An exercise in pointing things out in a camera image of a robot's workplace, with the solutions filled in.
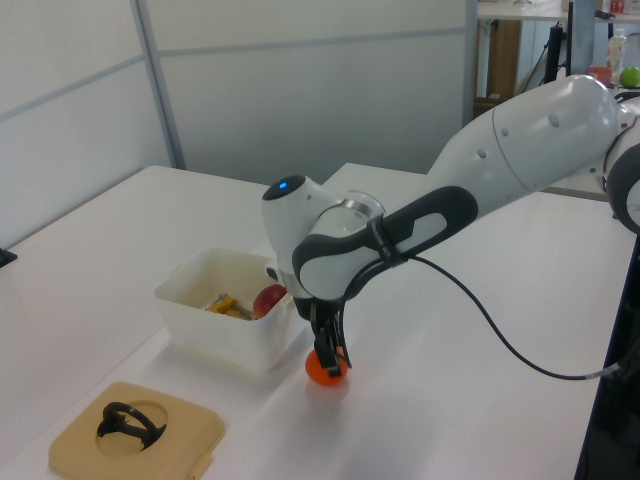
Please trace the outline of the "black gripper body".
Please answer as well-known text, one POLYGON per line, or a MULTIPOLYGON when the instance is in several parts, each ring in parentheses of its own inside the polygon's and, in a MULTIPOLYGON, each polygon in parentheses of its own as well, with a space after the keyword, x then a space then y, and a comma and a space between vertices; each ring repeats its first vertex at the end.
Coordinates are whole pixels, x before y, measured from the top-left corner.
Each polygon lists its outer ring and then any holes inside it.
POLYGON ((299 316, 309 321, 314 328, 324 328, 337 319, 341 304, 316 298, 294 298, 299 316))

